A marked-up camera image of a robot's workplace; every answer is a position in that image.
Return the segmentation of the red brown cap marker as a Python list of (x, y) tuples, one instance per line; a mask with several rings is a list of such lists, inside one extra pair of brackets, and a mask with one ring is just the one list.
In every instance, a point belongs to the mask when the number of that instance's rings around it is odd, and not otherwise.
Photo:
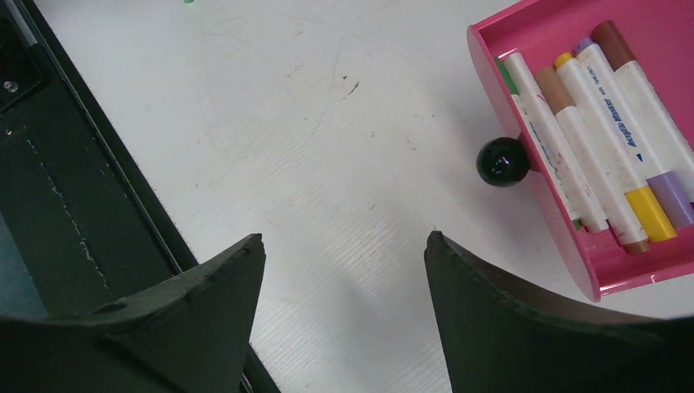
[(561, 180), (560, 192), (570, 203), (574, 212), (572, 219), (578, 220), (591, 233), (607, 230), (606, 213), (524, 57), (515, 52), (506, 56), (503, 64), (528, 112), (534, 136), (548, 159), (551, 174)]

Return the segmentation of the green cap white marker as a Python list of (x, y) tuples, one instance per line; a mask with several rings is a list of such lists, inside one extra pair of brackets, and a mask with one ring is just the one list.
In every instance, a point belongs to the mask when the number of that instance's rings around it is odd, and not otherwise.
[(572, 225), (575, 227), (575, 229), (581, 229), (579, 214), (575, 211), (575, 208), (571, 203), (570, 198), (568, 197), (567, 191), (561, 182), (561, 177), (559, 176), (559, 174), (557, 173), (557, 169), (551, 162), (550, 157), (548, 155), (548, 151), (543, 145), (541, 138), (538, 136), (534, 120), (531, 114), (527, 111), (527, 107), (521, 99), (518, 87), (514, 83), (502, 60), (500, 60), (498, 57), (495, 57), (494, 62), (509, 90), (509, 93), (511, 94), (511, 98), (516, 105), (516, 109), (518, 110), (521, 118), (523, 119), (525, 127), (528, 129), (530, 133), (530, 140), (532, 141), (533, 146), (539, 153), (540, 159), (538, 162), (538, 167), (542, 167), (548, 172), (548, 174), (550, 175), (552, 189), (558, 193), (561, 205), (566, 209), (571, 219)]

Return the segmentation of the brown cap white marker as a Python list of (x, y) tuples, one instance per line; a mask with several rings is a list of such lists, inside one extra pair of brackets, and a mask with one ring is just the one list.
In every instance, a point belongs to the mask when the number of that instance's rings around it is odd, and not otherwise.
[(534, 77), (596, 193), (617, 241), (630, 255), (649, 251), (648, 236), (641, 222), (593, 142), (589, 127), (566, 86), (550, 66), (538, 70)]

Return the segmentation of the black pink drawer unit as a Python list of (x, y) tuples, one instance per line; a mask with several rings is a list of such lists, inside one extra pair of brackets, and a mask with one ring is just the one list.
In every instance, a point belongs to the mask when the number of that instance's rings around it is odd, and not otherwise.
[(692, 273), (692, 2), (520, 1), (467, 42), (507, 132), (480, 174), (530, 181), (586, 297)]

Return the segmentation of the yellow cap white marker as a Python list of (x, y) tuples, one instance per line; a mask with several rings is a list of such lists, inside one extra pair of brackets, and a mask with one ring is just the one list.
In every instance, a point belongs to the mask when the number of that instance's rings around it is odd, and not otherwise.
[(629, 210), (638, 218), (648, 238), (663, 242), (676, 237), (673, 225), (639, 172), (637, 157), (628, 151), (629, 140), (620, 130), (620, 113), (611, 109), (614, 106), (611, 96), (601, 92), (602, 81), (591, 76), (569, 53), (555, 60), (555, 70), (575, 100), (591, 142), (607, 165), (606, 174), (611, 176), (609, 184), (620, 189), (622, 198), (629, 203)]

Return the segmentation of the purple cap white marker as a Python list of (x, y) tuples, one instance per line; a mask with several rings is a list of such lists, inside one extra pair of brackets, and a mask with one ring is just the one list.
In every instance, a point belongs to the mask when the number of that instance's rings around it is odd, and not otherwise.
[(585, 73), (593, 100), (609, 118), (631, 166), (647, 181), (670, 223), (676, 229), (692, 226), (693, 208), (679, 177), (639, 123), (602, 49), (584, 38), (575, 46), (575, 58)]

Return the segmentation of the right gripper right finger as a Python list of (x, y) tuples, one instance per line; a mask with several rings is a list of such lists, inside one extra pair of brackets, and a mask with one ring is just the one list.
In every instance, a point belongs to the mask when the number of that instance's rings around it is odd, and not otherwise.
[(455, 392), (690, 392), (693, 320), (572, 300), (432, 232), (426, 276)]

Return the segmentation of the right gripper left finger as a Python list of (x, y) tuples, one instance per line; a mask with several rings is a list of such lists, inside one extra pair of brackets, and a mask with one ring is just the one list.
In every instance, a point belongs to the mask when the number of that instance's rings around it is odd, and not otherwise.
[(266, 254), (253, 233), (81, 315), (1, 320), (4, 392), (236, 392)]

